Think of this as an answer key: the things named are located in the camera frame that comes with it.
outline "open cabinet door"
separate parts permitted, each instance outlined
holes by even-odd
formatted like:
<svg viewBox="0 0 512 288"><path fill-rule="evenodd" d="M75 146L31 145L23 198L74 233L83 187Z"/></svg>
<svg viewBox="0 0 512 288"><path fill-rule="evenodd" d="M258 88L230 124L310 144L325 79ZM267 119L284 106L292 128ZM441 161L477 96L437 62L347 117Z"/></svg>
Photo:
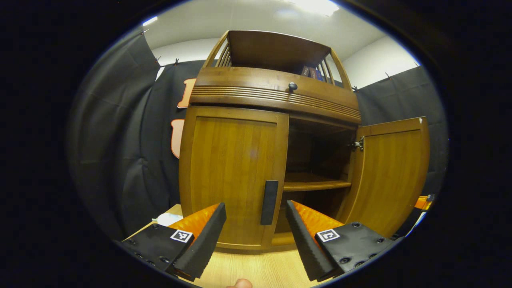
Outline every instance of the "open cabinet door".
<svg viewBox="0 0 512 288"><path fill-rule="evenodd" d="M343 223L361 222L391 237L407 219L421 194L429 166L426 117L357 129L362 146L355 157L352 187L338 214Z"/></svg>

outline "black curtain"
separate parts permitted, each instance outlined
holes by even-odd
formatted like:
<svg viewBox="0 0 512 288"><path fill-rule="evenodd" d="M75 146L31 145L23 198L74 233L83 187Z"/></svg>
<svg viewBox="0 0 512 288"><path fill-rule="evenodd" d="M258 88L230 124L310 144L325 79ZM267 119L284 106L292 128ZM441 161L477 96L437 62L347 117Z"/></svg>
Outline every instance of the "black curtain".
<svg viewBox="0 0 512 288"><path fill-rule="evenodd" d="M437 194L448 162L448 126L443 104L423 67L413 68L359 89L356 93L361 125L426 116L430 159L422 195ZM395 237L407 234L421 210L415 208Z"/></svg>
<svg viewBox="0 0 512 288"><path fill-rule="evenodd" d="M75 96L68 160L77 191L100 228L122 240L168 207L149 191L142 118L160 66L142 30L127 33L96 62Z"/></svg>
<svg viewBox="0 0 512 288"><path fill-rule="evenodd" d="M178 159L170 150L170 122L185 119L186 108L178 108L185 91L183 82L196 78L203 64L204 60L199 60L165 66L151 90L142 121L141 147L148 161L148 189L165 187L169 207L180 203Z"/></svg>

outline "white wall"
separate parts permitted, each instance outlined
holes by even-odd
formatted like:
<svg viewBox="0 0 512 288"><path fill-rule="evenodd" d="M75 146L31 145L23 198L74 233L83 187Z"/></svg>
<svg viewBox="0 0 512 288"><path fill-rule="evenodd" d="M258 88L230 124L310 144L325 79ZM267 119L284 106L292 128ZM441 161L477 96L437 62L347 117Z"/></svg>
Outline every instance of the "white wall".
<svg viewBox="0 0 512 288"><path fill-rule="evenodd" d="M172 64L175 58L179 62L206 60L218 38L192 40L153 49L153 54L160 65ZM217 53L219 58L222 49ZM399 43L386 36L367 45L352 56L343 60L343 67L352 86L362 88L390 76L415 68L414 59ZM328 59L329 67L335 80L341 81L336 65Z"/></svg>
<svg viewBox="0 0 512 288"><path fill-rule="evenodd" d="M178 62L206 60L217 41L218 38L180 42L153 49L152 52L156 59L160 57L158 63L161 66L174 63L176 58Z"/></svg>
<svg viewBox="0 0 512 288"><path fill-rule="evenodd" d="M343 60L352 86L362 88L389 76L412 69L420 63L399 43L386 36Z"/></svg>

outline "ceiling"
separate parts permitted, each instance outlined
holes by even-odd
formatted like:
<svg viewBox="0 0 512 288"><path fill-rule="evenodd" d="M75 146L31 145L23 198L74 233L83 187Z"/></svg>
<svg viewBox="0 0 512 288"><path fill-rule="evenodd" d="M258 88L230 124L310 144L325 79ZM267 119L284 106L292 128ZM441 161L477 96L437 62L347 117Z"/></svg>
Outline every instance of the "ceiling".
<svg viewBox="0 0 512 288"><path fill-rule="evenodd" d="M327 17L284 0L190 0L146 27L151 49L184 41L220 38L226 30L262 30L306 38L344 60L384 32L340 7Z"/></svg>

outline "round drawer knob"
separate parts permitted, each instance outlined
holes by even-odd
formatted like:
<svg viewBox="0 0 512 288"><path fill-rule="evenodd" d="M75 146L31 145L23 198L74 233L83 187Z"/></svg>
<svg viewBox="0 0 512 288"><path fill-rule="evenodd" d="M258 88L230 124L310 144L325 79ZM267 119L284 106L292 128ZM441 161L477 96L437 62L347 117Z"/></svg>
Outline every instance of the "round drawer knob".
<svg viewBox="0 0 512 288"><path fill-rule="evenodd" d="M293 93L293 90L297 90L298 86L297 84L290 82L290 84L288 84L288 88L290 89L290 93Z"/></svg>

